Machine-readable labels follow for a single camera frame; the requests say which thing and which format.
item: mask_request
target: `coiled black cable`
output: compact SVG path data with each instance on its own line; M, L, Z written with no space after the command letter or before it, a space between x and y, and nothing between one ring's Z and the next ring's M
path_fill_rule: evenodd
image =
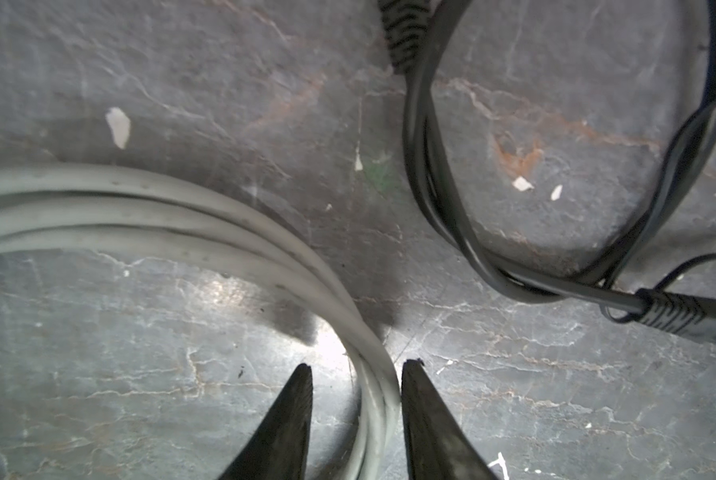
M430 88L443 52L470 1L443 0L429 24L429 0L379 1L393 65L406 75L403 150L416 203L433 229L457 247L497 292L527 303L574 297L597 303L609 320L636 320L650 308L648 302L641 295L612 290L612 286L633 255L678 208L716 144L716 0L708 0L710 43L702 100L670 141L651 204L596 260L565 278L524 266L481 245L451 174ZM421 26L425 24L426 32ZM688 266L681 271L715 258L716 254L711 254L692 259L683 264ZM666 277L660 289L670 281ZM628 315L613 317L608 312L610 308Z

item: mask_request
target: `black connector plug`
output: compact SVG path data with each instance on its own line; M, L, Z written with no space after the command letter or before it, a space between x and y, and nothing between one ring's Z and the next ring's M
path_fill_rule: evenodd
M414 57L427 33L430 0L379 0L390 61L397 74L414 67Z
M647 305L632 320L695 342L716 343L716 299L640 289Z

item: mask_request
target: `white paint chip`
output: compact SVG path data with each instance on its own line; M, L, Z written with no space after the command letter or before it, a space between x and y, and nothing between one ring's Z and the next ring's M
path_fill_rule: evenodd
M113 107L104 116L110 131L113 134L113 142L119 149L126 148L129 135L131 135L131 120L118 107Z
M442 366L441 368L439 368L438 371L435 372L435 374L436 374L436 375L440 375L441 372L442 372L443 370L445 370L445 368L446 368L447 366L452 366L452 365L454 365L454 360L449 360L448 362L446 362L446 364L445 364L444 366Z
M502 456L501 452L497 453L497 459L494 462L489 463L488 467L491 468L497 465L502 469L502 478L504 478L504 480L510 480L510 475L507 474L507 462L505 461L505 457Z
M519 192L525 192L526 190L530 190L534 188L534 185L529 183L526 178L518 177L512 182L512 186L517 189Z
M561 198L561 192L563 191L563 185L558 185L550 194L550 200L555 201Z
M355 171L363 170L363 162L360 160L361 131L363 131L363 99L358 100L358 141L355 142Z

